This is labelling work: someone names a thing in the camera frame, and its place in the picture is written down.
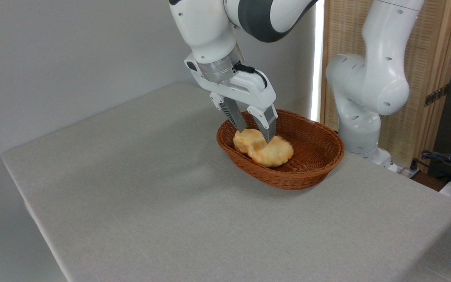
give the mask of bread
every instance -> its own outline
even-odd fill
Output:
[[[281,136],[274,136],[268,144],[258,130],[245,129],[241,133],[236,131],[233,142],[238,152],[248,155],[254,162],[267,168],[286,164],[293,156],[293,148],[288,141]]]

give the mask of table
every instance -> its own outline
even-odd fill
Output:
[[[451,199],[346,154],[311,189],[237,168],[174,84],[3,161],[69,281],[446,281]]]

